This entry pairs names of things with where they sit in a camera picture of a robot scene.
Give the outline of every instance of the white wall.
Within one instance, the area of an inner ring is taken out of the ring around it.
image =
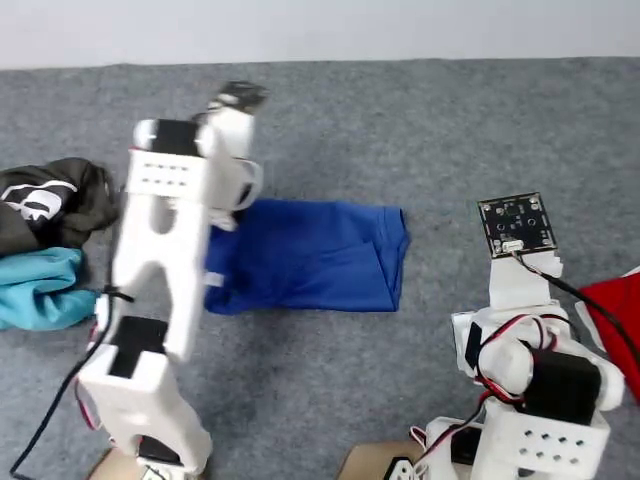
[[[2,0],[0,68],[640,56],[638,0]]]

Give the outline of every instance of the blue t-shirt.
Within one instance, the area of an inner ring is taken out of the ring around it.
[[[205,307],[396,311],[408,245],[396,207],[258,200],[236,231],[211,230],[206,267],[224,283]]]

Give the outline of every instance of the white logo print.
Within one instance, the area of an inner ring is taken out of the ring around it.
[[[49,180],[41,185],[13,185],[4,191],[2,196],[0,196],[0,200],[4,201],[14,210],[20,212],[20,215],[22,215],[22,218],[25,220],[37,221],[43,217],[47,220],[51,220],[60,211],[60,207],[62,207],[62,198],[49,190],[45,190],[46,187],[54,186],[66,187],[73,192],[78,191],[75,185],[68,182],[63,182],[62,180]],[[23,190],[25,188],[33,190],[21,202],[7,202],[5,200],[11,192]]]

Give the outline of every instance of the circuit board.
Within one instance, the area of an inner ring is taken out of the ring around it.
[[[484,200],[478,208],[491,258],[558,248],[538,192]]]

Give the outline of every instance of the folded blue shirt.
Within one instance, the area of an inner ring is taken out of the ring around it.
[[[287,307],[396,311],[409,245],[402,211],[344,202],[258,200],[238,229],[211,229],[210,312]]]
[[[82,250],[53,247],[0,258],[0,329],[58,330],[93,313],[97,293],[71,289]]]

